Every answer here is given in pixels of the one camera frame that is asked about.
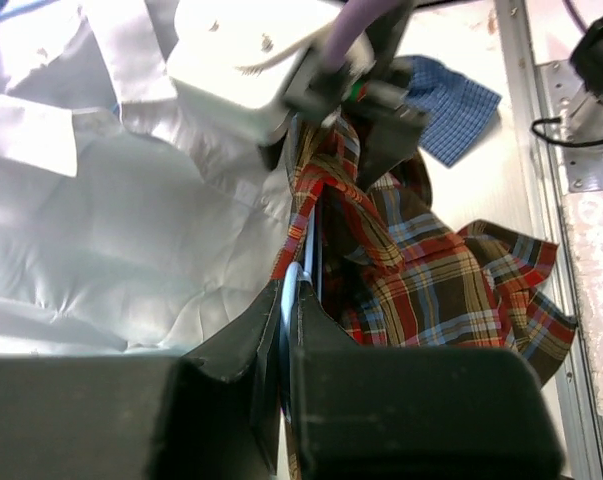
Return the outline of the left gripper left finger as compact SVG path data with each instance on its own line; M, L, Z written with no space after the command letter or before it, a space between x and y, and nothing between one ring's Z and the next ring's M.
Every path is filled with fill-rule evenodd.
M178 357L0 359L0 479L272 477L281 290Z

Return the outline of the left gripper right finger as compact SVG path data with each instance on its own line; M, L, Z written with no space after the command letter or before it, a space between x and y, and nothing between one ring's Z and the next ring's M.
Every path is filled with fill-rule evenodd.
M556 479L537 380L501 348L361 346L300 284L292 429L305 479Z

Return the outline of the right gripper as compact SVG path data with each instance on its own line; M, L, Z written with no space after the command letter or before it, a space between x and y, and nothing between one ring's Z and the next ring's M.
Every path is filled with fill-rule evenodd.
M395 56L413 1L344 1L323 45L304 54L282 100L319 125L336 110L370 126L357 183L372 185L417 150L426 112L405 102L409 61Z

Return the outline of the red plaid shirt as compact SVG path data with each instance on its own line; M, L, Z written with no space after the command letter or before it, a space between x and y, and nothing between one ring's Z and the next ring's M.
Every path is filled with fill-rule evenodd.
M433 212L420 154L359 188L373 160L369 133L346 117L296 126L290 224L273 277L301 258L311 211L322 206L325 307L357 343L502 347L548 382L577 330L541 289L557 246L484 220L448 227Z

